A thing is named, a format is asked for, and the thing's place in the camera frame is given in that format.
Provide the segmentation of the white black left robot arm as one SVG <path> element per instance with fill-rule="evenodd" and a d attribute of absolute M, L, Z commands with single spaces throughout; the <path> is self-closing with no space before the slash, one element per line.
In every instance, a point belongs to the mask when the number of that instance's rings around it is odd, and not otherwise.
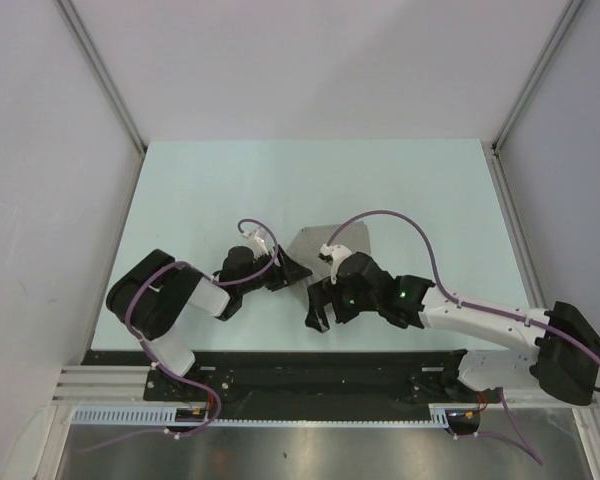
<path fill-rule="evenodd" d="M 170 370 L 167 389 L 187 400 L 199 392 L 201 376 L 195 370 L 195 354 L 176 329 L 185 307 L 226 321 L 241 308 L 246 294 L 261 288 L 275 292 L 312 274 L 282 248 L 257 253 L 253 247 L 236 246 L 214 274 L 219 281 L 215 283 L 156 249 L 111 287 L 105 304 L 148 348 L 152 361 Z"/>

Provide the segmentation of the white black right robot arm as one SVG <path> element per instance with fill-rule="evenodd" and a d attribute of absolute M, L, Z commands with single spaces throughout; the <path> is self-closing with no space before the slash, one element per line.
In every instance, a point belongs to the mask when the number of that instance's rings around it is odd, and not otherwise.
<path fill-rule="evenodd" d="M 443 393 L 464 401 L 475 391 L 538 385 L 569 404 L 591 403 L 600 369 L 600 336 L 573 305 L 515 309 L 478 304 L 443 290 L 429 279 L 392 276 L 367 254 L 344 251 L 331 257 L 330 274 L 307 289 L 307 327 L 328 331 L 330 316 L 346 324 L 373 312 L 401 329 L 445 330 L 511 351 L 465 353 L 441 376 Z"/>

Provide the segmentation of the grey cloth napkin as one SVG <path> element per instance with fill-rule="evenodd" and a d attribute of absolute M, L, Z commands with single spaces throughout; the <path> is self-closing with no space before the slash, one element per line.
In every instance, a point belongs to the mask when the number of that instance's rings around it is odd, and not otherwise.
<path fill-rule="evenodd" d="M 312 271 L 311 276 L 290 287 L 304 309 L 309 306 L 308 287 L 330 275 L 331 267 L 319 258 L 319 253 L 322 245 L 337 228 L 337 225 L 304 227 L 285 250 L 292 260 Z M 337 236 L 334 243 L 344 245 L 352 252 L 361 251 L 368 255 L 372 253 L 369 230 L 362 221 L 349 225 Z"/>

